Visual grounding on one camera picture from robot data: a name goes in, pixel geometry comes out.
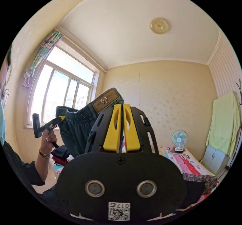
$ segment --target window pane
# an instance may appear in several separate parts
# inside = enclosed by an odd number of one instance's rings
[[[72,79],[68,88],[68,92],[66,95],[66,102],[65,106],[67,107],[72,107],[73,101],[74,101],[74,96],[76,92],[76,86],[77,86],[77,81]]]
[[[47,123],[55,118],[57,106],[64,104],[66,89],[69,77],[58,71],[54,71],[54,75],[50,81],[50,86],[46,96],[43,121]]]
[[[79,84],[77,96],[76,96],[75,109],[80,110],[81,108],[86,106],[88,91],[89,91],[88,87],[86,87],[83,84]]]
[[[47,57],[47,60],[87,81],[88,83],[92,82],[94,73],[57,47],[53,48],[50,55]]]
[[[49,67],[48,65],[44,65],[42,72],[40,74],[38,83],[35,88],[35,93],[33,97],[33,102],[31,105],[30,117],[29,121],[32,121],[33,113],[37,113],[41,117],[42,112],[42,104],[44,100],[45,90],[50,79],[50,75],[53,68]]]

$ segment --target ceiling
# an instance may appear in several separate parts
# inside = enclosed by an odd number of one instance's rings
[[[156,17],[168,22],[167,33],[151,31]],[[83,0],[60,27],[107,69],[155,60],[207,64],[219,37],[217,24],[190,0]]]

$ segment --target jeans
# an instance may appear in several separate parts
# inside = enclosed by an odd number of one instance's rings
[[[115,88],[109,89],[80,110],[58,106],[56,117],[66,116],[59,124],[61,138],[68,151],[75,158],[85,152],[89,133],[100,112],[109,106],[123,104],[124,100]],[[120,145],[123,139],[123,118]]]

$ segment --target leather label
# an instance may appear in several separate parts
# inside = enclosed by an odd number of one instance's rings
[[[114,103],[120,96],[117,91],[112,88],[101,94],[93,103],[93,108],[99,114],[102,110],[109,107],[112,103]]]

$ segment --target wristwatch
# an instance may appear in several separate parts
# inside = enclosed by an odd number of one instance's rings
[[[44,159],[49,159],[50,156],[48,154],[42,154],[39,150],[39,154],[44,158]]]

